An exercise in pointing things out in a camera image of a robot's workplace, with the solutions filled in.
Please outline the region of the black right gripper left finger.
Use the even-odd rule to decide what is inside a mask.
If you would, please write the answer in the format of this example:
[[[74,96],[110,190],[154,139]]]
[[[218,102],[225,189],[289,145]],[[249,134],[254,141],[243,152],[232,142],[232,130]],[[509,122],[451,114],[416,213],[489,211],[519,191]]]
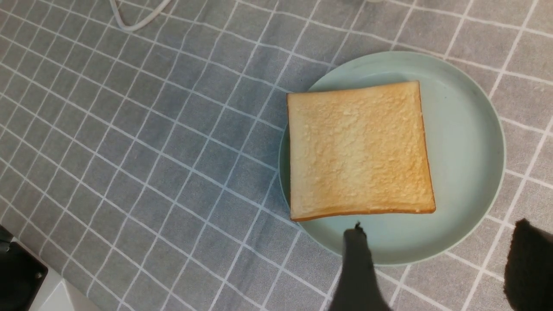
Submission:
[[[389,311],[378,286],[367,235],[358,222],[343,233],[343,264],[330,311]]]

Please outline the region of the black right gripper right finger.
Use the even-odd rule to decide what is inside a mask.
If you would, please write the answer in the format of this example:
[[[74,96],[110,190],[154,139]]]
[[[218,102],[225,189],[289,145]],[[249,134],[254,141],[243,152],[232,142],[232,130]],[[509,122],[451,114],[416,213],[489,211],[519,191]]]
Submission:
[[[504,293],[514,311],[553,309],[552,234],[516,222],[504,270]]]

